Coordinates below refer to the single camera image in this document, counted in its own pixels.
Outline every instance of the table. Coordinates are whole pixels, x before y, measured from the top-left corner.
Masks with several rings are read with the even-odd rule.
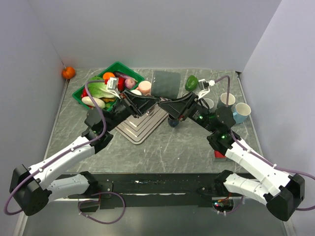
[[[76,76],[69,81],[49,143],[47,157],[69,145],[86,129],[84,119],[87,110],[72,98],[72,94],[102,70],[104,69],[77,69]],[[135,71],[151,81],[154,70],[135,69]],[[190,75],[209,80],[227,74],[231,77],[230,92],[236,97],[236,103],[244,102],[239,78],[234,71],[205,69],[167,69],[165,71],[181,74],[179,96],[187,92],[185,81]],[[204,98],[214,100],[216,105],[219,96],[226,92],[226,88],[227,80],[224,79],[211,87],[211,92]],[[259,151],[251,119],[235,125],[233,130],[254,150]],[[190,119],[181,122],[175,128],[168,125],[167,119],[164,120],[140,145],[132,144],[116,130],[111,133],[114,138],[105,149],[74,165],[68,173],[81,171],[91,173],[219,173],[223,170],[236,173],[246,172],[232,161],[216,161],[214,151],[206,139],[210,133]]]

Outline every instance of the red pepper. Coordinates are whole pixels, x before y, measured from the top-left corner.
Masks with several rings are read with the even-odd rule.
[[[117,83],[117,88],[119,92],[124,91],[125,88],[125,79],[123,77],[119,77],[118,83]]]
[[[81,98],[87,97],[87,96],[88,96],[88,93],[87,93],[87,91],[85,90],[85,88],[83,88],[83,92],[82,92],[82,94],[81,94]]]

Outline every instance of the dark cup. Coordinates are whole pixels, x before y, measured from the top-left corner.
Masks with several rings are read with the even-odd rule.
[[[175,119],[171,115],[168,115],[167,122],[172,127],[176,127],[179,124],[179,120]]]

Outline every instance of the wall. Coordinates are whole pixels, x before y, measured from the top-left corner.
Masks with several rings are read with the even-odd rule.
[[[0,1],[0,206],[12,171],[43,159],[64,80],[56,51],[31,6]],[[17,210],[12,201],[10,211]],[[17,216],[0,213],[1,235],[12,235]]]
[[[281,0],[29,0],[66,65],[242,71]]]
[[[313,0],[283,0],[241,74],[267,159],[313,175],[314,12]],[[314,189],[306,179],[302,207],[315,204]],[[314,210],[294,213],[298,236],[314,235],[314,218]]]

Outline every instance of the white radish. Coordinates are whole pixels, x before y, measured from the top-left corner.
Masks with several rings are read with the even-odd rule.
[[[96,104],[100,107],[100,108],[105,108],[105,102],[96,98],[96,97],[93,97],[93,99],[95,100]],[[93,106],[95,107],[94,103],[92,102],[92,100],[90,99],[90,97],[83,97],[82,98],[82,102],[85,104],[85,105],[88,105],[88,106]]]

